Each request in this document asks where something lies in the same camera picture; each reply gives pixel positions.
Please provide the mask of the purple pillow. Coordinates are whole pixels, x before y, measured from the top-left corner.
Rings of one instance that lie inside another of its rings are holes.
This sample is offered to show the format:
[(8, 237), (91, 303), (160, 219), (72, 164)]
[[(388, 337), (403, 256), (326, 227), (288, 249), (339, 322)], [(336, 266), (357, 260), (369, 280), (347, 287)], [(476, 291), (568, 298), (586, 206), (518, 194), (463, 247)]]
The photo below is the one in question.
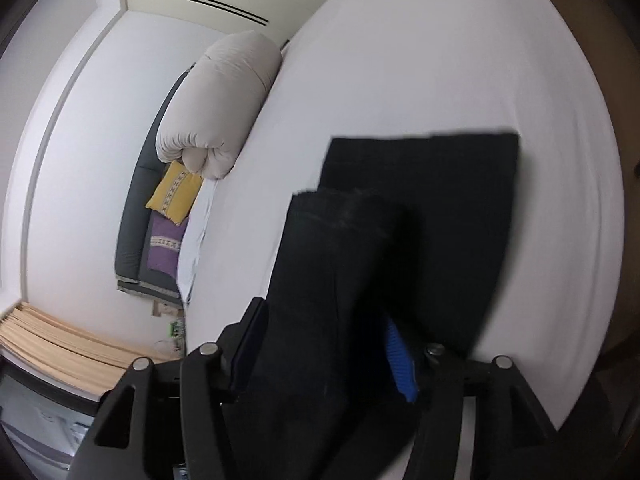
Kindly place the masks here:
[(149, 270), (177, 277), (178, 259), (189, 218), (175, 224), (156, 211), (151, 214), (151, 235), (146, 266)]

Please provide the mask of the black denim pants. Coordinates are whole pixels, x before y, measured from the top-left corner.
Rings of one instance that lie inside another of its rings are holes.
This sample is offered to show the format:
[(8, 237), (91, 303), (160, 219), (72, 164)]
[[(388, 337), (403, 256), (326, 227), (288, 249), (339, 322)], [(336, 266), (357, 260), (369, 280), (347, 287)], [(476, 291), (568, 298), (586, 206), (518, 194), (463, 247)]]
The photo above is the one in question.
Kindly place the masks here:
[(509, 241), (513, 132), (336, 138), (295, 195), (267, 294), (268, 330), (233, 412), (243, 479), (374, 479), (416, 431), (386, 356), (471, 352)]

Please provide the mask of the white flat pillow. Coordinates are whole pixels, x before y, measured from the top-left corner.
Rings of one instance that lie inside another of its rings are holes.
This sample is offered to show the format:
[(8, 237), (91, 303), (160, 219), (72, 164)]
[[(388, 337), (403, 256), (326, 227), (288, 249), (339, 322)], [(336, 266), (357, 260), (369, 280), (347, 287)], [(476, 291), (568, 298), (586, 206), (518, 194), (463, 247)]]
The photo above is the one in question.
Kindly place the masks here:
[(190, 304), (217, 184), (217, 180), (203, 181), (191, 208), (186, 232), (183, 235), (178, 258), (176, 284), (185, 307)]

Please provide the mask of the beige curtain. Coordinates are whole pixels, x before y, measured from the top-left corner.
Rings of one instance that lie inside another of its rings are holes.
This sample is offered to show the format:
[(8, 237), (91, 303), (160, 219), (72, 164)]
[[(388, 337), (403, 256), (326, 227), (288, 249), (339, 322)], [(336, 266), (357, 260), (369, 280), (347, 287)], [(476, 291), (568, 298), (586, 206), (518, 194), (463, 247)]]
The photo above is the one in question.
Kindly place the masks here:
[(178, 358), (82, 330), (26, 302), (2, 318), (1, 345), (38, 372), (95, 396), (114, 388), (137, 358), (154, 364)]

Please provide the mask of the rolled beige duvet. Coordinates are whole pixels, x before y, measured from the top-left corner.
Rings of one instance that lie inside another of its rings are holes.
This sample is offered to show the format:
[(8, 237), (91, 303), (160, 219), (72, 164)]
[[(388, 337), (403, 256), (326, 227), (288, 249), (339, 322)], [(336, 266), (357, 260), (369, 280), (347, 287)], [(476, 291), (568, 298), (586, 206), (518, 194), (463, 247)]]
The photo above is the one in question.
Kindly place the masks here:
[(260, 32), (219, 39), (178, 85), (157, 129), (159, 160), (180, 160), (204, 179), (234, 167), (282, 63), (278, 46)]

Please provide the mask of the dark grey headboard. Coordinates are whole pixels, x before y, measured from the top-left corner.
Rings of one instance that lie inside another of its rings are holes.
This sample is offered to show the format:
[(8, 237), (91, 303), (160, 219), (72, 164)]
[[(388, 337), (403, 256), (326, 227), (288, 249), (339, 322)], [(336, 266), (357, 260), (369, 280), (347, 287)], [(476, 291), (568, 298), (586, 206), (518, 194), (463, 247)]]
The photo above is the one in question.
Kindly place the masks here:
[(171, 304), (178, 309), (183, 307), (183, 302), (175, 279), (163, 272), (150, 270), (146, 264), (150, 248), (152, 210), (146, 208), (145, 204), (163, 179), (167, 167), (157, 158), (157, 130), (172, 97), (187, 74), (186, 70), (178, 77), (163, 100), (134, 165), (120, 219), (114, 262), (116, 284), (121, 292)]

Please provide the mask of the white bed mattress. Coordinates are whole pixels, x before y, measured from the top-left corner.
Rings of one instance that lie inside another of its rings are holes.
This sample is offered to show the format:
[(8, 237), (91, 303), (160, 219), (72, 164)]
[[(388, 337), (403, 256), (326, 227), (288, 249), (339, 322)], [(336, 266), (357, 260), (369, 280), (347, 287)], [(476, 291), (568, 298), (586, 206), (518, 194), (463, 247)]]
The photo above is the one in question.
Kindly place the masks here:
[(623, 255), (620, 159), (549, 0), (328, 0), (218, 186), (190, 344), (268, 318), (235, 479), (554, 479)]

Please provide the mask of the yellow pillow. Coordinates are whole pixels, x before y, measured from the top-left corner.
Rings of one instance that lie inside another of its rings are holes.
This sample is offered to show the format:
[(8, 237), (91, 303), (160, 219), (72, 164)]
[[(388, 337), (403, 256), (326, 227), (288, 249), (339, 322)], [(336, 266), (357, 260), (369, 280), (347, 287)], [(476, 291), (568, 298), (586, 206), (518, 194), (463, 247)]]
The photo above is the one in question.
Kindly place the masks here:
[(174, 160), (157, 185), (145, 208), (155, 211), (178, 226), (188, 216), (203, 178), (192, 174), (183, 164)]

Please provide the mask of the black framed glass door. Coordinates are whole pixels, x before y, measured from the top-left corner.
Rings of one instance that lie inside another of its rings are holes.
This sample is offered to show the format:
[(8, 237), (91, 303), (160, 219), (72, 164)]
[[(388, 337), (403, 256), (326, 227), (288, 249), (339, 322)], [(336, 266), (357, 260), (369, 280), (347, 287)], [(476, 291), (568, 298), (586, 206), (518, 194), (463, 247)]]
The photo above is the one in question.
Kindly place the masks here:
[(1, 429), (37, 479), (65, 479), (96, 401), (1, 360)]

